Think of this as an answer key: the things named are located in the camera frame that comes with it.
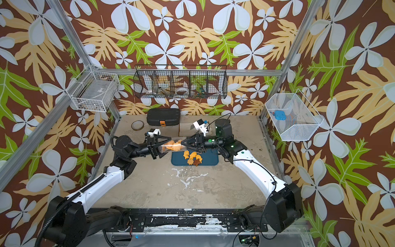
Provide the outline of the clear jar orange cookies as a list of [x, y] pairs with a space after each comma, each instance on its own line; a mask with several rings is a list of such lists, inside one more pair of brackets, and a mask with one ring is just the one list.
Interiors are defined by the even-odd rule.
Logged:
[[167, 143], [162, 144], [158, 149], [161, 153], [184, 152], [187, 150], [187, 148], [182, 145], [182, 140], [170, 140]]

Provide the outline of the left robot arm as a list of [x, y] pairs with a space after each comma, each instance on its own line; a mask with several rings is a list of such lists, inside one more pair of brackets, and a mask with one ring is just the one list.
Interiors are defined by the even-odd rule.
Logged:
[[164, 154], [160, 153], [159, 148], [170, 140], [152, 132], [145, 134], [145, 141], [141, 144], [133, 142], [127, 135], [112, 136], [112, 163], [81, 189], [50, 201], [35, 246], [39, 247], [46, 239], [61, 247], [76, 247], [87, 236], [125, 223], [127, 210], [119, 206], [93, 214], [88, 211], [103, 195], [132, 174], [137, 165], [135, 158], [147, 155], [162, 158]]

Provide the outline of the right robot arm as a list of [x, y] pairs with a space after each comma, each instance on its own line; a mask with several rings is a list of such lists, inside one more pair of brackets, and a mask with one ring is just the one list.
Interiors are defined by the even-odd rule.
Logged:
[[182, 140], [181, 144], [196, 152], [216, 149], [260, 189], [266, 198], [265, 205], [249, 206], [242, 211], [246, 221], [244, 228], [267, 224], [281, 233], [303, 216], [300, 187], [276, 177], [259, 163], [248, 148], [235, 139], [230, 120], [216, 120], [215, 131], [214, 136], [206, 136], [204, 132], [196, 133]]

